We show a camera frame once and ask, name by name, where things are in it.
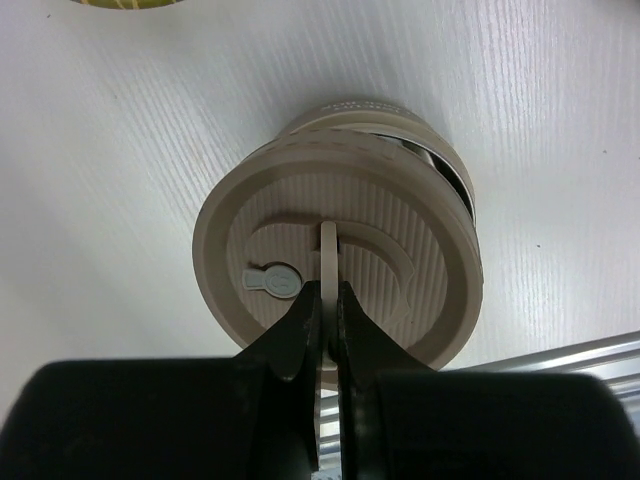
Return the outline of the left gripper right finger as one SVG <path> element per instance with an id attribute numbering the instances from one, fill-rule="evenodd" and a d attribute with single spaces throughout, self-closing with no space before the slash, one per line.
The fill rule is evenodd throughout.
<path id="1" fill-rule="evenodd" d="M 438 372 L 339 288 L 342 474 L 347 479 L 635 479 L 639 443 L 591 376 Z"/>

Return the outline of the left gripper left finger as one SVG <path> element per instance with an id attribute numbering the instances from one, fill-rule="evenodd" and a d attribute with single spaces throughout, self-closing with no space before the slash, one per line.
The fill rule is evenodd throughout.
<path id="1" fill-rule="evenodd" d="M 233 357 L 44 365 L 1 430 L 5 479 L 308 479 L 318 469 L 321 299 Z"/>

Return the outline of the brown smiley lid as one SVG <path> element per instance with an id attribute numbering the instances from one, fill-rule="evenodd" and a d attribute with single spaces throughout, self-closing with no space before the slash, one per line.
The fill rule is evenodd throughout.
<path id="1" fill-rule="evenodd" d="M 196 220 L 201 294 L 241 346 L 308 282 L 336 273 L 401 350 L 440 369 L 474 330 L 483 272 L 473 197 L 438 158 L 353 127 L 279 135 L 231 170 Z"/>

